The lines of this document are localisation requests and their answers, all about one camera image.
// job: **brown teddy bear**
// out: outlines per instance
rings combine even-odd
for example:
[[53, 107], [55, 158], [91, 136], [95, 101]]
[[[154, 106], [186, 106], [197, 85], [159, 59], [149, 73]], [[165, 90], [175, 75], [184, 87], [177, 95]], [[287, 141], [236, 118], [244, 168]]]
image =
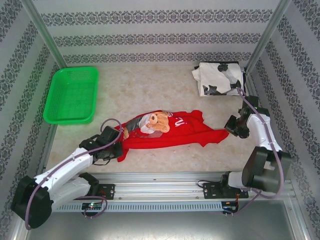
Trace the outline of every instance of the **brown teddy bear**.
[[136, 129], [140, 129], [142, 134], [148, 135], [148, 138], [158, 138], [170, 130], [168, 117], [169, 113], [166, 111], [156, 111], [138, 116], [126, 123], [123, 129], [123, 139], [127, 139], [130, 132]]

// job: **marble surface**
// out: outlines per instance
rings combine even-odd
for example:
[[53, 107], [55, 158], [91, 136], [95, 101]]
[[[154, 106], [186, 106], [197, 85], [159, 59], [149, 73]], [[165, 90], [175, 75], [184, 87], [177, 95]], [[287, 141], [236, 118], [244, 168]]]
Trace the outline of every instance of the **marble surface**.
[[[124, 123], [136, 115], [162, 109], [170, 112], [200, 110], [204, 123], [213, 129], [225, 126], [230, 115], [238, 116], [238, 96], [199, 97], [192, 66], [100, 67], [94, 120], [85, 125], [59, 125], [47, 169], [68, 157], [79, 143], [100, 133], [101, 123], [116, 118]], [[89, 173], [221, 172], [240, 171], [253, 148], [253, 140], [229, 135], [219, 144], [189, 144], [160, 149], [131, 149], [123, 162], [92, 165]]]

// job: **plastic tray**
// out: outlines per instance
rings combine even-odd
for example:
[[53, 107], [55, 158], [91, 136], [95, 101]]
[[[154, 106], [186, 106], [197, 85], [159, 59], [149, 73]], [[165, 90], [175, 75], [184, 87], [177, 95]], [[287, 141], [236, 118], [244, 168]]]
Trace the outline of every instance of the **plastic tray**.
[[89, 124], [97, 100], [99, 72], [94, 67], [71, 67], [52, 78], [43, 118], [49, 124]]

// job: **red cloth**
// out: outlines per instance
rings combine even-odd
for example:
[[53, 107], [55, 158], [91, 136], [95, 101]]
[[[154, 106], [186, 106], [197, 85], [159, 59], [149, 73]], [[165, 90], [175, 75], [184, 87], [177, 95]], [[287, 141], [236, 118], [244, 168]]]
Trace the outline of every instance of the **red cloth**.
[[122, 162], [126, 158], [129, 149], [157, 149], [193, 143], [199, 143], [204, 147], [209, 143], [218, 144], [229, 135], [225, 129], [213, 130], [205, 125], [202, 112], [199, 110], [194, 110], [191, 113], [179, 111], [170, 112], [169, 114], [170, 130], [162, 133], [160, 137], [148, 138], [148, 134], [142, 133], [139, 128], [131, 132], [125, 140], [122, 134], [120, 139], [123, 156], [119, 157], [117, 161]]

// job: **patterned wall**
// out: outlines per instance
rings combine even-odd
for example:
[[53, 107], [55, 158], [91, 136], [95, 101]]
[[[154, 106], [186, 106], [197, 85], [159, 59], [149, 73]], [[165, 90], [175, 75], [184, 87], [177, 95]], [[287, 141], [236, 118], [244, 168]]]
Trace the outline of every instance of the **patterned wall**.
[[43, 111], [58, 66], [19, 0], [0, 0], [0, 16], [0, 239], [6, 239], [17, 184], [39, 169], [50, 130]]
[[275, 135], [293, 157], [298, 200], [320, 239], [320, 7], [293, 0], [251, 72]]
[[69, 66], [245, 65], [279, 0], [35, 0]]

